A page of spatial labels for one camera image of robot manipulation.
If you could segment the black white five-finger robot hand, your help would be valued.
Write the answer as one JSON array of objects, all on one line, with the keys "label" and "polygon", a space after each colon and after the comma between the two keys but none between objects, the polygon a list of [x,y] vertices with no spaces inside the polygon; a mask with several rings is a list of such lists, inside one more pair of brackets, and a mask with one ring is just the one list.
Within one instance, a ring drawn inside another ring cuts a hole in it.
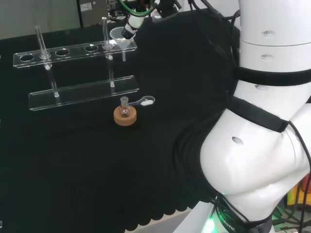
[{"label": "black white five-finger robot hand", "polygon": [[146,17],[159,23],[177,15],[182,6],[177,0],[119,0],[120,6],[129,15],[122,31],[125,39],[132,39]]}]

